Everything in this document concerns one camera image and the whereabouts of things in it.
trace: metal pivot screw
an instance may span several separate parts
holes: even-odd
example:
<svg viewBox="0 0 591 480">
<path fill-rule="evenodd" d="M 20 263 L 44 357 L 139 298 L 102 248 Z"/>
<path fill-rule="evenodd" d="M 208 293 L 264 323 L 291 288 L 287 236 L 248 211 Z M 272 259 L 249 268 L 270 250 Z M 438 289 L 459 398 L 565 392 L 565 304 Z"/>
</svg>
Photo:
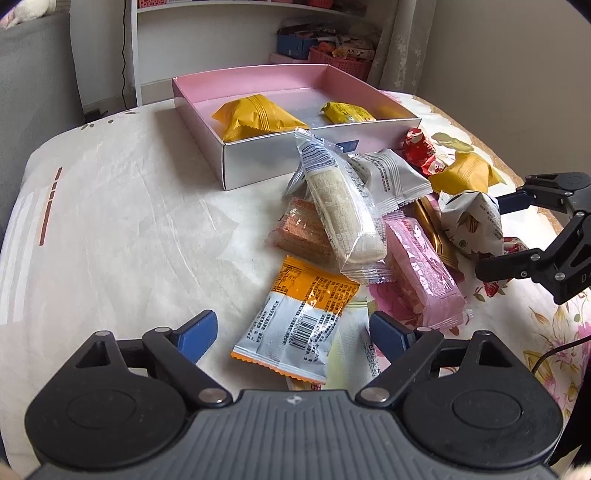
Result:
<svg viewBox="0 0 591 480">
<path fill-rule="evenodd" d="M 385 388 L 368 387 L 361 391 L 361 398 L 372 403 L 382 403 L 390 398 L 390 392 Z"/>
<path fill-rule="evenodd" d="M 226 400 L 228 394 L 221 388 L 204 388 L 199 392 L 199 400 L 203 403 L 215 405 Z"/>
</svg>

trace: floral bedsheet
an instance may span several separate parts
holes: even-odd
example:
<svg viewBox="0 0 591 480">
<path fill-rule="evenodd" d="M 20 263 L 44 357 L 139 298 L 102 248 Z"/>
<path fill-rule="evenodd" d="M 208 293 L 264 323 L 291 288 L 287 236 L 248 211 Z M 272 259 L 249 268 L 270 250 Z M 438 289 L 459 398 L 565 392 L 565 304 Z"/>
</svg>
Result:
<svg viewBox="0 0 591 480">
<path fill-rule="evenodd" d="M 433 139 L 437 155 L 442 160 L 453 162 L 456 150 L 474 151 L 493 166 L 496 163 L 506 182 L 491 187 L 489 193 L 492 196 L 515 190 L 516 175 L 504 164 L 499 164 L 498 159 L 495 161 L 494 153 L 477 138 L 421 99 L 403 93 L 386 93 L 422 119 L 421 128 Z M 546 248 L 556 237 L 550 219 L 536 207 L 503 215 L 503 234 L 520 238 L 529 248 Z M 491 330 L 531 368 L 548 350 L 591 334 L 588 290 L 557 306 L 550 293 L 530 279 L 512 280 L 502 287 L 483 284 L 475 277 L 472 262 L 465 258 L 459 261 L 466 277 L 459 287 L 471 315 L 465 324 L 444 331 L 446 337 L 470 338 L 476 330 Z M 371 288 L 370 293 L 374 298 L 374 309 L 396 312 L 400 308 L 391 293 L 388 293 L 388 300 L 381 288 Z M 587 343 L 560 352 L 546 359 L 536 373 L 558 402 L 565 423 L 572 413 L 590 349 L 591 345 Z"/>
</svg>

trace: yellow snack package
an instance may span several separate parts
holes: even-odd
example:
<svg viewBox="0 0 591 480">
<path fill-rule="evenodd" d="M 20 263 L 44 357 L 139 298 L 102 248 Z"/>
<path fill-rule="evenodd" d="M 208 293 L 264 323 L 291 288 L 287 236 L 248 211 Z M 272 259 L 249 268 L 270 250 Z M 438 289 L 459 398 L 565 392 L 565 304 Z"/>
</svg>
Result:
<svg viewBox="0 0 591 480">
<path fill-rule="evenodd" d="M 226 127 L 222 138 L 225 143 L 288 132 L 297 127 L 308 128 L 304 122 L 260 94 L 224 103 L 212 118 Z"/>
<path fill-rule="evenodd" d="M 329 102 L 322 107 L 322 111 L 334 124 L 354 124 L 375 120 L 365 108 L 348 103 Z"/>
<path fill-rule="evenodd" d="M 457 195 L 464 190 L 488 193 L 488 187 L 505 183 L 501 175 L 480 155 L 456 151 L 456 161 L 429 177 L 435 192 Z"/>
</svg>

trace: pink snack package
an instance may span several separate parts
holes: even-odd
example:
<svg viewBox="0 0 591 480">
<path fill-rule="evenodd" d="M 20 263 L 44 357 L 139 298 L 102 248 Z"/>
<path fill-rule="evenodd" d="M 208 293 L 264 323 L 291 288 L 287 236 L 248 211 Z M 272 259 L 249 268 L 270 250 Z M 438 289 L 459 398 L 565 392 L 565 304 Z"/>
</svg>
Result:
<svg viewBox="0 0 591 480">
<path fill-rule="evenodd" d="M 450 328 L 464 322 L 466 300 L 414 218 L 385 217 L 388 256 L 419 325 Z"/>
</svg>

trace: white bedsheet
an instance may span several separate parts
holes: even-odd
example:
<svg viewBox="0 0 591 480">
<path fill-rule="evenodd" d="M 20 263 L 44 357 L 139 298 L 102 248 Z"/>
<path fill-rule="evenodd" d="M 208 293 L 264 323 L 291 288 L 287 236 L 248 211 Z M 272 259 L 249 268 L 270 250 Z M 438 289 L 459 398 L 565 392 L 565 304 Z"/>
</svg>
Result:
<svg viewBox="0 0 591 480">
<path fill-rule="evenodd" d="M 135 111 L 53 138 L 27 165 L 0 257 L 0 429 L 19 473 L 37 465 L 27 405 L 96 330 L 138 338 L 213 309 L 199 366 L 234 395 L 286 388 L 229 351 L 285 255 L 264 241 L 289 176 L 224 192 L 171 100 Z"/>
</svg>

